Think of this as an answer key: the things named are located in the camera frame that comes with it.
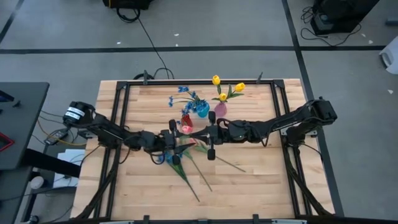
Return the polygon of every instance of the blue vase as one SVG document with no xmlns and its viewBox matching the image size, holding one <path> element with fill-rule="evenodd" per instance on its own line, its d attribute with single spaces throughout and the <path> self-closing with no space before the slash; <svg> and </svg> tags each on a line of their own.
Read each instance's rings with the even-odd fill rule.
<svg viewBox="0 0 398 224">
<path fill-rule="evenodd" d="M 197 113 L 198 113 L 199 117 L 206 118 L 207 114 L 209 113 L 209 110 L 210 110 L 210 105 L 209 105 L 209 103 L 206 102 L 205 106 L 201 106 L 198 109 Z"/>
</svg>

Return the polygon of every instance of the red vase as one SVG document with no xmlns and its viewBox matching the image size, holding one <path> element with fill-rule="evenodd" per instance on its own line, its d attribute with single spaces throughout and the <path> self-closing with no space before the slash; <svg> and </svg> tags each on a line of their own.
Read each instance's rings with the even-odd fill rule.
<svg viewBox="0 0 398 224">
<path fill-rule="evenodd" d="M 193 128 L 193 123 L 191 118 L 189 117 L 189 114 L 182 116 L 181 118 L 181 126 L 189 126 Z"/>
</svg>

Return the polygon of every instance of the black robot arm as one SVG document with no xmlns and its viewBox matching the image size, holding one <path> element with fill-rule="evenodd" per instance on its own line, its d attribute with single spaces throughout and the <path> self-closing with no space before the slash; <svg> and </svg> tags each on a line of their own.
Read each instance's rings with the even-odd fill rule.
<svg viewBox="0 0 398 224">
<path fill-rule="evenodd" d="M 286 131 L 287 142 L 290 145 L 300 144 L 306 133 L 331 124 L 336 119 L 337 115 L 330 102 L 323 99 L 308 101 L 297 110 L 268 121 L 230 121 L 224 118 L 216 120 L 215 113 L 211 111 L 209 112 L 210 125 L 189 136 L 210 145 L 208 159 L 214 160 L 214 145 L 247 141 L 261 142 L 266 147 L 270 133 L 286 127 L 289 127 Z M 63 122 L 67 127 L 83 128 L 97 135 L 99 143 L 111 149 L 116 149 L 123 143 L 133 151 L 143 148 L 151 156 L 159 155 L 159 152 L 173 151 L 175 164 L 180 162 L 178 154 L 193 145 L 176 146 L 175 139 L 184 134 L 177 130 L 175 120 L 169 121 L 169 130 L 161 130 L 159 134 L 148 131 L 130 132 L 112 123 L 102 114 L 96 113 L 93 106 L 82 102 L 70 104 Z"/>
</svg>

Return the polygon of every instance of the yellow tulip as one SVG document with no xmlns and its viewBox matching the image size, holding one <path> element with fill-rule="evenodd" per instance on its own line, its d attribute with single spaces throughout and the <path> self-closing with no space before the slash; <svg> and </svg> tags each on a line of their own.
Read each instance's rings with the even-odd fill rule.
<svg viewBox="0 0 398 224">
<path fill-rule="evenodd" d="M 237 92 L 243 91 L 244 87 L 245 87 L 244 83 L 236 84 L 235 91 L 237 91 Z"/>
<path fill-rule="evenodd" d="M 226 101 L 226 94 L 225 93 L 220 94 L 220 100 L 221 101 Z"/>
<path fill-rule="evenodd" d="M 213 76 L 213 84 L 214 85 L 219 85 L 220 82 L 221 82 L 221 80 L 218 75 Z"/>
</svg>

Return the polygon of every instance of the white label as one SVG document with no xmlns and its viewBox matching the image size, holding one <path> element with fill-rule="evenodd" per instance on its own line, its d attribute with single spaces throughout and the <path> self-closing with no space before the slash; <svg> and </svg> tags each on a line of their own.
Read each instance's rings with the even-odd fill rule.
<svg viewBox="0 0 398 224">
<path fill-rule="evenodd" d="M 84 115 L 85 115 L 84 112 L 82 112 L 81 110 L 76 109 L 76 108 L 71 108 L 71 107 L 69 107 L 69 108 L 68 108 L 68 111 L 72 111 L 72 112 L 74 112 L 74 113 L 76 113 L 76 114 L 79 114 L 80 116 L 84 116 Z"/>
<path fill-rule="evenodd" d="M 69 117 L 72 117 L 72 118 L 75 118 L 75 119 L 80 119 L 79 115 L 71 113 L 71 112 L 65 113 L 65 116 L 69 116 Z"/>
</svg>

